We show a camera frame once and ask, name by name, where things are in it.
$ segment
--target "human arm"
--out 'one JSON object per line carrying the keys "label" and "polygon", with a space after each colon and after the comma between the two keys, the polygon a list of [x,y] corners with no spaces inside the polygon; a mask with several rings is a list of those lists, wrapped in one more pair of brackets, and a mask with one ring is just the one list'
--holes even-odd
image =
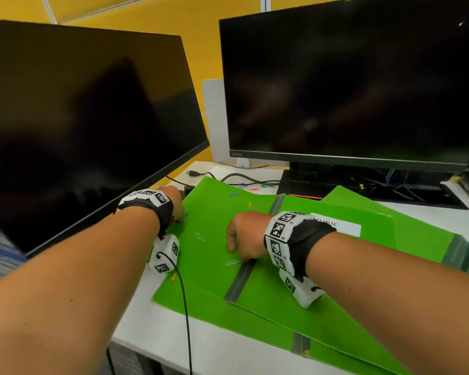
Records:
{"label": "human arm", "polygon": [[[175,187],[161,189],[184,214]],[[160,225],[129,207],[0,280],[0,373],[95,373],[138,286]]]}
{"label": "human arm", "polygon": [[[227,229],[241,260],[267,254],[271,216],[238,214]],[[306,274],[408,370],[469,374],[469,275],[340,233],[311,249]]]}

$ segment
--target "white desk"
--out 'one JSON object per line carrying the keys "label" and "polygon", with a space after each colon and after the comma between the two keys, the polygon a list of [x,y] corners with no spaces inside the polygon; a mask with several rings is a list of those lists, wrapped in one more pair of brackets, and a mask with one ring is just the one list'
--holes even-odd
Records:
{"label": "white desk", "polygon": [[[283,172],[283,170],[268,168],[239,170],[210,162],[195,162],[187,170],[209,171],[218,179],[227,174],[238,172],[258,180],[278,180]],[[196,185],[201,177],[189,177],[185,170],[176,179],[186,184]],[[246,179],[239,177],[230,178],[229,182],[248,183]],[[456,184],[449,183],[448,186],[469,207],[469,196]],[[256,193],[276,193],[276,189],[263,189],[260,186],[256,188],[260,189]],[[461,234],[469,240],[469,210],[420,207],[390,202],[382,204],[437,227]],[[116,328],[113,340],[149,358],[158,360],[166,366],[188,373],[188,342],[184,315],[150,302],[164,276],[164,274],[155,273],[146,267],[138,289]],[[288,375],[289,373],[312,373],[335,375],[348,373],[195,318],[189,318],[189,327],[193,371],[197,374]]]}

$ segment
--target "human hand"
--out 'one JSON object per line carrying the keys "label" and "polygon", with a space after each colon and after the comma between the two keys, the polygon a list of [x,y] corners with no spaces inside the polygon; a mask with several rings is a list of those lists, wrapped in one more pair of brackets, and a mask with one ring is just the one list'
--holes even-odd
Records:
{"label": "human hand", "polygon": [[184,205],[182,205],[182,197],[179,190],[173,185],[168,185],[160,188],[160,191],[167,195],[170,201],[172,201],[172,204],[174,204],[174,221],[184,221]]}
{"label": "human hand", "polygon": [[268,250],[264,246],[264,233],[272,217],[253,210],[234,216],[226,231],[229,251],[237,250],[236,239],[238,237],[238,257],[242,262],[266,255]]}

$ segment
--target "monitor stand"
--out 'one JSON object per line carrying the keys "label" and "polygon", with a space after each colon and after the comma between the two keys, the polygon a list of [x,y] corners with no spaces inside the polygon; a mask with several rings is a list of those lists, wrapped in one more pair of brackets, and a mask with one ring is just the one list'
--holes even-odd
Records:
{"label": "monitor stand", "polygon": [[441,184],[453,175],[451,172],[396,170],[391,184],[387,184],[387,171],[291,162],[290,170],[283,172],[278,194],[320,200],[341,185],[374,201],[469,209],[446,185]]}

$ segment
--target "black monitor screen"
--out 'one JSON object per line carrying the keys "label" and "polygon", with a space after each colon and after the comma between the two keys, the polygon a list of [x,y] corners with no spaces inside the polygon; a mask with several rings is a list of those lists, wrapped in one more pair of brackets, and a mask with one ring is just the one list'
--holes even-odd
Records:
{"label": "black monitor screen", "polygon": [[22,251],[207,145],[180,37],[0,21],[0,229]]}
{"label": "black monitor screen", "polygon": [[469,0],[220,21],[230,149],[466,163]]}

